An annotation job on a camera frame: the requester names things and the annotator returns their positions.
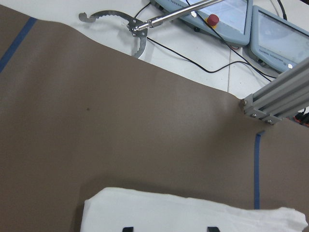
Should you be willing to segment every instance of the screen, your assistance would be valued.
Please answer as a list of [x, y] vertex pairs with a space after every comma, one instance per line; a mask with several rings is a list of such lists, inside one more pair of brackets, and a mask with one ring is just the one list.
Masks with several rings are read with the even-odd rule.
[[259, 12], [258, 45], [292, 62], [309, 57], [309, 36]]
[[[188, 0], [190, 4], [200, 2], [201, 0]], [[207, 15], [217, 15], [221, 22], [238, 30], [241, 34], [245, 32], [247, 1], [246, 0], [224, 0], [210, 5], [199, 11]]]

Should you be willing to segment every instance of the red button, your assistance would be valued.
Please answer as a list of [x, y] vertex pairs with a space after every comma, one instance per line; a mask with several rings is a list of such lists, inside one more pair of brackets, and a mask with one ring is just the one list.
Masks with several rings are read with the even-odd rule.
[[210, 25], [210, 26], [216, 26], [217, 23], [219, 23], [219, 17], [216, 16], [215, 14], [211, 14], [209, 15], [208, 19], [207, 19], [207, 23]]

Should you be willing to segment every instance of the blue tape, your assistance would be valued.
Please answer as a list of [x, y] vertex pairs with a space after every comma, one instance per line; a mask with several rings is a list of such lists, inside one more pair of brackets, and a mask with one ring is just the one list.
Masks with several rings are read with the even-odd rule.
[[255, 136], [254, 143], [254, 209], [260, 209], [260, 142], [264, 131]]
[[27, 36], [28, 32], [31, 30], [34, 23], [37, 21], [36, 18], [30, 17], [24, 27], [21, 29], [19, 34], [16, 36], [8, 50], [4, 53], [3, 57], [0, 59], [0, 73], [5, 68], [7, 63], [10, 61], [11, 57], [14, 55], [15, 51], [17, 50], [18, 46]]

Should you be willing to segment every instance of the reacher grabber tool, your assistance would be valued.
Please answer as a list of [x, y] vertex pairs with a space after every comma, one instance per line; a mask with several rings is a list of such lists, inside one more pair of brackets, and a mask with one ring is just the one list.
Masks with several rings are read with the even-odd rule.
[[184, 15], [190, 14], [192, 11], [202, 9], [206, 6], [213, 5], [217, 2], [220, 2], [222, 0], [204, 0], [200, 1], [196, 4], [189, 5], [187, 7], [181, 8], [179, 10], [170, 12], [168, 14], [164, 14], [161, 16], [157, 16], [151, 19], [146, 20], [145, 22], [138, 20], [137, 18], [133, 18], [129, 16], [128, 14], [125, 14], [120, 11], [113, 11], [113, 10], [108, 10], [108, 11], [100, 11], [97, 13], [92, 14], [89, 18], [87, 17], [86, 13], [80, 13], [78, 15], [79, 19], [83, 22], [86, 23], [93, 23], [96, 21], [97, 18], [102, 17], [102, 16], [108, 16], [108, 15], [115, 15], [122, 17], [123, 19], [127, 20], [129, 23], [127, 25], [127, 28], [131, 32], [133, 37], [140, 38], [140, 47], [138, 51], [133, 54], [133, 57], [140, 57], [143, 52], [145, 51], [146, 48], [146, 41], [147, 41], [147, 33], [148, 33], [148, 28], [154, 28], [157, 27], [165, 21], [171, 21], [173, 19], [179, 18]]

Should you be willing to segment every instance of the white light indicator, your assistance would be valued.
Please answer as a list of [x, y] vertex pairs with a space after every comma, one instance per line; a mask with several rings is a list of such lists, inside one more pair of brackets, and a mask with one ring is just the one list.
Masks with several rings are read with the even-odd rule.
[[195, 18], [197, 16], [196, 12], [195, 11], [192, 11], [191, 12], [191, 15]]

